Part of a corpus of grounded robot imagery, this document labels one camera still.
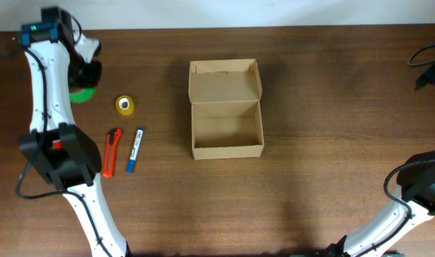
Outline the green tape roll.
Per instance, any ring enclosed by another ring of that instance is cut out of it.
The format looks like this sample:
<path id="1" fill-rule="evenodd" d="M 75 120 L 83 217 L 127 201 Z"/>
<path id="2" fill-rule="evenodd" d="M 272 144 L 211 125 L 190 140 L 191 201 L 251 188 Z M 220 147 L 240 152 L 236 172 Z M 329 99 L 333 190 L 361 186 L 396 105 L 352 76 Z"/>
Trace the green tape roll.
<path id="1" fill-rule="evenodd" d="M 73 104 L 82 104 L 87 101 L 90 101 L 95 94 L 96 89 L 95 88 L 89 88 L 89 89 L 80 89 L 79 91 L 74 91 L 69 94 L 70 101 Z"/>

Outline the cardboard box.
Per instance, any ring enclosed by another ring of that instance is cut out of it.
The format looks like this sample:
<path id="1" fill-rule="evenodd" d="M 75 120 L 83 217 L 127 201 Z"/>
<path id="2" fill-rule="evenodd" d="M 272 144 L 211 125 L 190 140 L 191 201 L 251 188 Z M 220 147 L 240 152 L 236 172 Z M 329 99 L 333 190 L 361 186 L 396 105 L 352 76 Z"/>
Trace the cardboard box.
<path id="1" fill-rule="evenodd" d="M 262 84 L 255 59 L 191 61 L 188 95 L 196 161 L 262 155 Z"/>

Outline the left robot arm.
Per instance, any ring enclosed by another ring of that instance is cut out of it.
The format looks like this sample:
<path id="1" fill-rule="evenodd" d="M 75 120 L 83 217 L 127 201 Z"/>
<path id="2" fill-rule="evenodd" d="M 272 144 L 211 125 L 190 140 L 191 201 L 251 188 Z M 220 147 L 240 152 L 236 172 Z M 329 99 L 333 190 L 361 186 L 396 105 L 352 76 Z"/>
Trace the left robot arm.
<path id="1" fill-rule="evenodd" d="M 128 242 L 117 229 L 101 185 L 102 160 L 96 143 L 77 127 L 70 90 L 94 89 L 102 66 L 97 39 L 83 35 L 77 19 L 59 6 L 44 7 L 41 20 L 23 24 L 20 44 L 29 63 L 33 111 L 29 134 L 19 139 L 28 161 L 23 181 L 34 168 L 54 191 L 16 195 L 34 200 L 63 196 L 73 208 L 92 256 L 130 256 Z"/>

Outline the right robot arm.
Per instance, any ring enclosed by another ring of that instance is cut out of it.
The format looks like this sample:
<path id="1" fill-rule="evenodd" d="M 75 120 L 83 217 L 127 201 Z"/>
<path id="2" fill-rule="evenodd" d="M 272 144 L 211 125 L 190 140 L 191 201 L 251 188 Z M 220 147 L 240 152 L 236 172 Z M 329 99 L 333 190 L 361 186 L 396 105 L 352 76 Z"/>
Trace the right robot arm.
<path id="1" fill-rule="evenodd" d="M 363 228 L 343 236 L 325 256 L 383 256 L 416 226 L 435 217 L 435 151 L 419 153 L 384 181 L 390 202 Z"/>

